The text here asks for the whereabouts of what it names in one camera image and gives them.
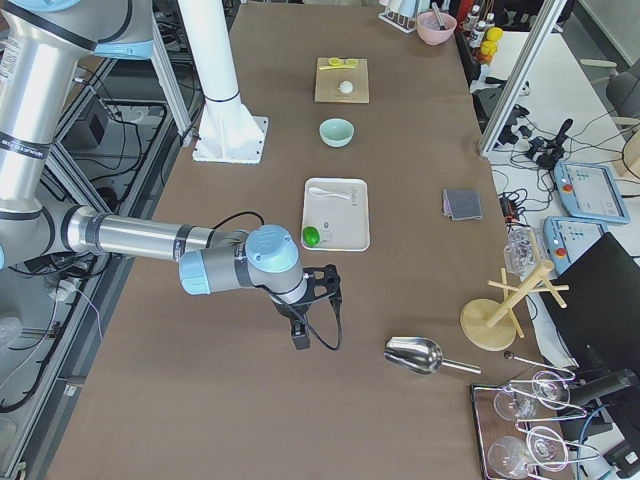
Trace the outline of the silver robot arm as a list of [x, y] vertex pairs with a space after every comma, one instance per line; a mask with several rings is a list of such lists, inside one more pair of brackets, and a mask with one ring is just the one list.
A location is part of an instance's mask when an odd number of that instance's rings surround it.
[[36, 188], [54, 143], [68, 88], [81, 59], [145, 60], [154, 53], [148, 1], [7, 1], [10, 32], [1, 59], [1, 263], [48, 253], [105, 253], [172, 260], [192, 295], [259, 288], [288, 318], [297, 349], [316, 331], [307, 312], [342, 303], [333, 265], [304, 267], [292, 235], [262, 224], [221, 232], [41, 202]]

